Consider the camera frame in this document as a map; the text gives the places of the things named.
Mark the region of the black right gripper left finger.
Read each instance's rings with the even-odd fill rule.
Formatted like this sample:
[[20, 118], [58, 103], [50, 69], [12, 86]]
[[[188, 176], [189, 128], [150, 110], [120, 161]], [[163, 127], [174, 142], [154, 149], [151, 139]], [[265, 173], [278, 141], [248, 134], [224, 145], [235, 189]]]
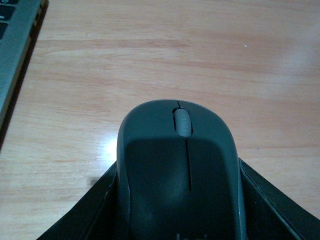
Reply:
[[125, 163], [114, 163], [40, 240], [129, 240], [130, 190]]

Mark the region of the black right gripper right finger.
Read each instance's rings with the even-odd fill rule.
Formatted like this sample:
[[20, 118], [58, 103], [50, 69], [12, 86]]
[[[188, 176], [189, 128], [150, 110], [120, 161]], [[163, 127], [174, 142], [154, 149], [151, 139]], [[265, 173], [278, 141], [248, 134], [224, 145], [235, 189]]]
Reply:
[[239, 160], [249, 240], [318, 240], [320, 220]]

